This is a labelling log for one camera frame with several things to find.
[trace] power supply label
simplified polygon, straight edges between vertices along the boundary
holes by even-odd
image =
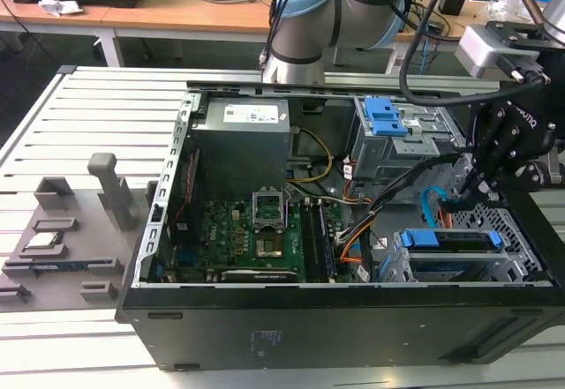
[[[276,105],[230,104],[223,111],[225,123],[279,123]]]

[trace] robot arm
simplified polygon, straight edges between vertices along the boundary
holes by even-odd
[[[403,0],[393,2],[403,10]],[[324,48],[385,46],[401,24],[383,0],[289,0],[267,47],[263,81],[321,85]]]
[[[563,166],[557,158],[565,138],[565,0],[546,7],[545,28],[519,23],[490,22],[469,26],[456,57],[474,77],[523,83],[541,77],[538,90],[496,102],[471,105],[467,148],[472,170],[460,188],[465,196],[500,189],[538,191],[563,186]]]

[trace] green circuit board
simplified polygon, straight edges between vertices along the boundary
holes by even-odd
[[[261,218],[276,218],[279,213],[278,203],[267,201],[258,207]],[[286,229],[275,235],[281,243],[279,248],[273,248],[259,242],[263,237],[262,231],[256,233],[253,230],[251,200],[208,201],[200,246],[196,251],[194,247],[176,250],[177,277],[182,281],[201,281],[207,269],[253,269],[293,272],[298,275],[298,281],[305,281],[300,205],[289,202],[285,208],[288,208],[288,214],[284,212],[284,216],[288,216]],[[325,206],[324,212],[331,235],[335,227],[339,229],[342,226],[341,209],[338,204],[330,203]],[[263,246],[267,253],[259,249]]]

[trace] floor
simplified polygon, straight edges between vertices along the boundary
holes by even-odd
[[[94,38],[44,34],[41,44],[59,64],[105,66],[103,59],[96,59],[92,46]],[[55,64],[37,45],[34,39],[20,36],[24,41],[23,51],[16,53],[7,49],[0,41],[0,146],[10,137],[13,130],[32,107],[57,72]],[[257,68],[257,59],[262,49],[260,43],[221,42],[221,41],[183,41],[185,57],[177,61],[173,56],[173,46],[166,40],[147,40],[152,57],[144,59],[140,40],[123,38],[120,40],[124,60],[131,67],[164,68],[203,68],[250,70]],[[326,71],[384,73],[390,51],[343,52],[344,64],[332,65],[333,50],[327,49],[324,55]],[[414,60],[421,62],[421,57]],[[419,65],[411,66],[411,73],[418,74]],[[461,76],[466,72],[452,54],[440,53],[428,67],[425,74]]]

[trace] motherboard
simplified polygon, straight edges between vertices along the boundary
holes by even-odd
[[[317,242],[312,240],[312,235],[303,234],[303,226],[310,226],[305,224],[308,211],[305,201],[283,202],[282,215],[276,197],[260,197],[257,209],[253,208],[253,202],[247,199],[206,203],[200,243],[180,243],[174,248],[169,269],[175,270],[176,281],[251,282],[263,278],[305,282],[319,279],[318,272],[305,265],[305,255],[311,251],[310,246],[308,249],[305,246]],[[315,226],[320,226],[320,233],[329,243],[335,232],[343,228],[342,211],[332,202],[324,203],[320,209],[323,221],[316,221]],[[275,223],[280,216],[282,226],[277,228]],[[273,224],[261,226],[257,219]],[[329,245],[327,249],[333,264],[333,247]]]

